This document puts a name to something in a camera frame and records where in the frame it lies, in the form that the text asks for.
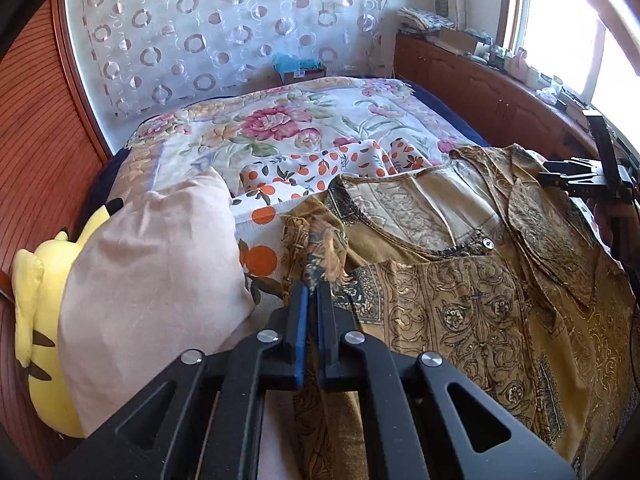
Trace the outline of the golden brown patterned garment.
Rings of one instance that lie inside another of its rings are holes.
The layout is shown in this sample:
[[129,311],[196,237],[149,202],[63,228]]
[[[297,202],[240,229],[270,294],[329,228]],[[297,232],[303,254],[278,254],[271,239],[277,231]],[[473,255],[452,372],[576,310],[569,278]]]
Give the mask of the golden brown patterned garment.
[[631,407],[634,296],[517,145],[389,178],[335,178],[284,217],[285,281],[327,281],[360,330],[435,351],[587,478]]

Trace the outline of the wooden low cabinet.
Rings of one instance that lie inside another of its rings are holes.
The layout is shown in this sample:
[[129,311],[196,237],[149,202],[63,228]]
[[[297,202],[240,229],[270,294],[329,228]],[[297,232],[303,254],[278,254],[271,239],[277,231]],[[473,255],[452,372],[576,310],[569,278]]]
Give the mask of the wooden low cabinet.
[[396,36],[394,73],[437,96],[493,146],[517,143],[550,159],[598,157],[590,134],[533,90],[426,40]]

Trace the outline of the pink folded pillow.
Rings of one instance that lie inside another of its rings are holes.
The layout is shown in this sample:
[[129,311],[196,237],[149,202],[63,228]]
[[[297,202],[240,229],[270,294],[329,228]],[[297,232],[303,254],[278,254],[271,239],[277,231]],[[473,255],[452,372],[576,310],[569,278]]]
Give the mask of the pink folded pillow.
[[207,169],[126,203],[81,249],[58,354],[84,434],[183,351],[217,351],[253,314],[230,204]]

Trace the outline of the white bottle on cabinet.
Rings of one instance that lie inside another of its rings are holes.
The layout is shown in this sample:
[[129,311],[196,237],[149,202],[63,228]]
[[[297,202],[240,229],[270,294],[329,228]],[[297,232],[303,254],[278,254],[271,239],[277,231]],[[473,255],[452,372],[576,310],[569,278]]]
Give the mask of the white bottle on cabinet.
[[518,50],[511,58],[509,74],[516,80],[525,82],[528,77],[529,66],[527,64],[527,51],[523,48]]

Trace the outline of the cardboard box on cabinet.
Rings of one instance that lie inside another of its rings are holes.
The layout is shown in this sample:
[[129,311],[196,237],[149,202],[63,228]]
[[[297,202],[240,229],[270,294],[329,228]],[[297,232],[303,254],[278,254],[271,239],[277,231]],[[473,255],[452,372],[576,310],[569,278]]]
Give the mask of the cardboard box on cabinet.
[[474,36],[451,28],[442,28],[438,33],[437,40],[443,49],[455,55],[474,54],[478,45]]

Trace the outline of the yellow plush toy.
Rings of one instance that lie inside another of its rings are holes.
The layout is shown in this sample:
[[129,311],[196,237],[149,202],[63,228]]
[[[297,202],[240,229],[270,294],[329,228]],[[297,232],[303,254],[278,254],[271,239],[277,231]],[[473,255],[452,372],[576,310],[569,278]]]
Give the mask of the yellow plush toy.
[[120,211],[114,198],[89,218],[77,240],[61,230],[35,250],[19,250],[13,259],[11,284],[15,306],[14,350],[26,370],[30,400],[38,417],[63,436],[84,436],[58,355],[58,319],[70,268],[89,237]]

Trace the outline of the stack of folded cloths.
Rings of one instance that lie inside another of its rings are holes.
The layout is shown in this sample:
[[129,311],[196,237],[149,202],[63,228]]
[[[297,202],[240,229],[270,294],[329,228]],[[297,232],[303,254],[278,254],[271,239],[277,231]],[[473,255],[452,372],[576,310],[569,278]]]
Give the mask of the stack of folded cloths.
[[403,6],[397,11],[397,15],[406,26],[418,32],[437,32],[443,28],[456,28],[456,24],[448,18],[422,9]]

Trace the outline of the floral bed sheet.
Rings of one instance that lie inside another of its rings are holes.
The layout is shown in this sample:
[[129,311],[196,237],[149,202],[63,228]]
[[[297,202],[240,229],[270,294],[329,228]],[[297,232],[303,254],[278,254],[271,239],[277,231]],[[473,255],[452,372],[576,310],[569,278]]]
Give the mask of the floral bed sheet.
[[230,193],[321,191],[341,172],[383,177],[446,162],[485,140],[440,99],[390,78],[324,77],[201,101],[155,116],[127,141],[111,194],[123,200],[213,168]]

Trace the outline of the wooden headboard panel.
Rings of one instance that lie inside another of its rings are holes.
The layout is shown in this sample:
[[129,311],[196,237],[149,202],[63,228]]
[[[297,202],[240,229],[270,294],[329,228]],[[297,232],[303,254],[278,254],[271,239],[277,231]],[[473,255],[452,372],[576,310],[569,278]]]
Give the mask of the wooden headboard panel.
[[36,415],[14,356],[12,261],[75,229],[109,157],[80,90],[64,0],[46,0],[1,62],[1,448],[40,476],[73,445]]

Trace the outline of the teal box behind bed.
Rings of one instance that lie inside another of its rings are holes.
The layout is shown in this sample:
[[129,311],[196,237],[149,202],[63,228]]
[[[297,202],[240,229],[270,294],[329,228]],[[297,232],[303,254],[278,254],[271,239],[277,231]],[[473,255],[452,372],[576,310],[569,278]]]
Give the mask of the teal box behind bed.
[[315,58],[293,58],[291,55],[277,54],[272,66],[282,84],[314,80],[326,76],[326,66]]

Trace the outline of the white circle patterned curtain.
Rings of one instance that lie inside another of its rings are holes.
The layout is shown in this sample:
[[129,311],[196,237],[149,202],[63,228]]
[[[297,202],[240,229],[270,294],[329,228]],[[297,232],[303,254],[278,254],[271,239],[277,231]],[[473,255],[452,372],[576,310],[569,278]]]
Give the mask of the white circle patterned curtain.
[[264,78],[278,55],[372,70],[387,0],[66,0],[103,119],[126,120]]

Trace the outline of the window with wooden frame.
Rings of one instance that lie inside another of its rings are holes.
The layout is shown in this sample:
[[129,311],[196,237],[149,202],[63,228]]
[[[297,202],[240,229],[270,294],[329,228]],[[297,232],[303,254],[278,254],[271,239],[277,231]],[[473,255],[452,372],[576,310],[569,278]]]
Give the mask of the window with wooden frame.
[[627,138],[639,133],[639,76],[587,0],[524,0],[515,47]]

